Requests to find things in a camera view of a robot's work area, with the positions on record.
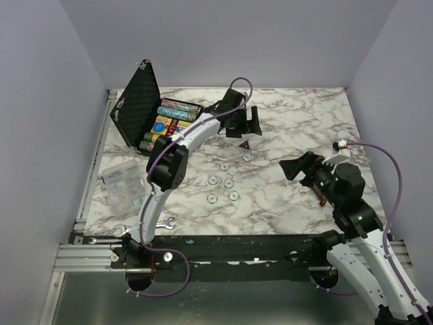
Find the blue white poker chip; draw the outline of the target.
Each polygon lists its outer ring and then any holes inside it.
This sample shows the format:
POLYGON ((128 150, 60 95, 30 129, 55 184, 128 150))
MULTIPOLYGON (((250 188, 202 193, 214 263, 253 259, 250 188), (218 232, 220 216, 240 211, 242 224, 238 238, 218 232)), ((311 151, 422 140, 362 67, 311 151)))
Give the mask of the blue white poker chip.
POLYGON ((206 200, 209 204, 216 204, 218 202, 218 196, 214 193, 207 195, 206 200))
POLYGON ((229 164, 228 163, 221 163, 220 164, 220 169, 222 170, 222 171, 228 171, 229 169, 230 169, 230 166, 229 166, 229 164))
POLYGON ((232 179, 225 179, 223 185, 225 188, 232 188, 234 186, 234 181, 232 179))
POLYGON ((240 195, 237 191, 231 191, 228 195, 229 199, 232 201, 236 201, 240 198, 240 195))
POLYGON ((244 154, 242 155, 242 160, 243 160, 244 162, 249 162, 249 161, 252 160, 252 155, 251 155, 250 153, 244 153, 244 154))
POLYGON ((219 178, 217 176, 210 176, 208 178, 208 183, 212 186, 217 185, 219 183, 219 178))

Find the clear plastic screw box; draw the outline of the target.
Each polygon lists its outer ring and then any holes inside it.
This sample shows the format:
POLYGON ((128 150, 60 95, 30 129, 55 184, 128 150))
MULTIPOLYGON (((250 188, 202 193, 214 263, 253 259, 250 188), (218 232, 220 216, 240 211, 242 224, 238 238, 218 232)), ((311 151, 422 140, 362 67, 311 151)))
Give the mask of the clear plastic screw box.
POLYGON ((122 162, 102 171, 110 208, 115 216, 135 212, 145 197, 142 170, 135 159, 122 162))

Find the red triangular dealer button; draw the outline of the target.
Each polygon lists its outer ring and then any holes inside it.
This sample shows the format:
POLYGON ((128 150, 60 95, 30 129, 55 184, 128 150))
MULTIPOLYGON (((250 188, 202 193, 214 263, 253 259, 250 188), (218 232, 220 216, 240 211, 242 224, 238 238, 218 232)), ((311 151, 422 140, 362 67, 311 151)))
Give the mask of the red triangular dealer button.
POLYGON ((242 142, 241 144, 238 145, 238 148, 241 148, 242 150, 248 150, 250 151, 250 142, 248 140, 245 140, 244 142, 242 142))

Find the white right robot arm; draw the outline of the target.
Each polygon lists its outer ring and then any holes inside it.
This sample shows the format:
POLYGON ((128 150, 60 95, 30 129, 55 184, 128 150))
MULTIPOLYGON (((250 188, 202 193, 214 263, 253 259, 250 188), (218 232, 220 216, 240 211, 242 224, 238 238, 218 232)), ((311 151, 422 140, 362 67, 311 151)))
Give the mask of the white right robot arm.
POLYGON ((281 160, 279 165, 290 181, 303 173, 301 185, 316 190, 333 208, 339 230, 315 238, 313 261, 336 267, 364 300, 376 324, 431 324, 431 304, 412 283, 383 223, 363 200, 365 180, 359 168, 347 162, 330 165, 314 152, 281 160))

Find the black mounting base plate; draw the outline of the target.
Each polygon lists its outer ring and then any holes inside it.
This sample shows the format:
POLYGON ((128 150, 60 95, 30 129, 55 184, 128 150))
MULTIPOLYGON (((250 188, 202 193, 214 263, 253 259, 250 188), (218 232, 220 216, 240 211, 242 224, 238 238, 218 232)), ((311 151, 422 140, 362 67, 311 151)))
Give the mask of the black mounting base plate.
POLYGON ((152 248, 173 248, 185 255, 147 252, 129 257, 122 240, 99 238, 96 244, 118 245, 110 257, 112 272, 122 273, 133 288, 152 283, 309 281, 334 286, 336 267, 315 244, 318 235, 156 236, 152 248))

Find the black poker set case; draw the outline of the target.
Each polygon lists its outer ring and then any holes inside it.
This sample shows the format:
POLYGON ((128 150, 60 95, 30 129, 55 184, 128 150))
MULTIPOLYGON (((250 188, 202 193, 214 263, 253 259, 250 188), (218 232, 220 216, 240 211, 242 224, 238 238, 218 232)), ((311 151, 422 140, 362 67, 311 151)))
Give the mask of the black poker set case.
POLYGON ((126 145, 140 155, 151 154, 139 145, 145 133, 151 131, 163 99, 152 63, 147 59, 142 60, 110 112, 110 118, 126 145))

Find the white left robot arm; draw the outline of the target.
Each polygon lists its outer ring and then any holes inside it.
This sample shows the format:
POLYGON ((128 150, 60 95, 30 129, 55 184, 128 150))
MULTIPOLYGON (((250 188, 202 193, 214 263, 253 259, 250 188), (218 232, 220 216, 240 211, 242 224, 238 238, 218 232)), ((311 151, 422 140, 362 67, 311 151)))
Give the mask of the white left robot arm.
POLYGON ((122 235, 122 247, 127 260, 135 267, 145 266, 150 252, 185 255, 173 248, 152 248, 156 224, 168 197, 178 188, 186 175, 189 154, 209 137, 224 131, 226 137, 241 138, 247 134, 261 135, 256 106, 251 107, 252 118, 247 119, 248 93, 228 88, 222 100, 203 109, 196 121, 172 137, 160 136, 154 145, 146 167, 146 185, 143 204, 136 224, 122 235))

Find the red handled tool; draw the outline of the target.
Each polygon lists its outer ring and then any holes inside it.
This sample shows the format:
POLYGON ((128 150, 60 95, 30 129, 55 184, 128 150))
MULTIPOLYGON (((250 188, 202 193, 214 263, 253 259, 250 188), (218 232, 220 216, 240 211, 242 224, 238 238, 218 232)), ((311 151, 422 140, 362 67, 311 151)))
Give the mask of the red handled tool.
POLYGON ((314 191, 315 195, 317 196, 317 198, 319 200, 319 205, 321 207, 324 207, 327 203, 326 197, 319 191, 319 189, 316 186, 313 186, 312 190, 314 191))

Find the aluminium extrusion rail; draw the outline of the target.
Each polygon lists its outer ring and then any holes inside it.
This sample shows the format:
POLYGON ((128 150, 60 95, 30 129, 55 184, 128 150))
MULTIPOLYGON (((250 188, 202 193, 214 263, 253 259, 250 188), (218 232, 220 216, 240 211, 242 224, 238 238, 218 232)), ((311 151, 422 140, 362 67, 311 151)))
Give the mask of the aluminium extrusion rail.
POLYGON ((55 272, 111 272, 112 249, 118 245, 60 245, 55 257, 55 272))

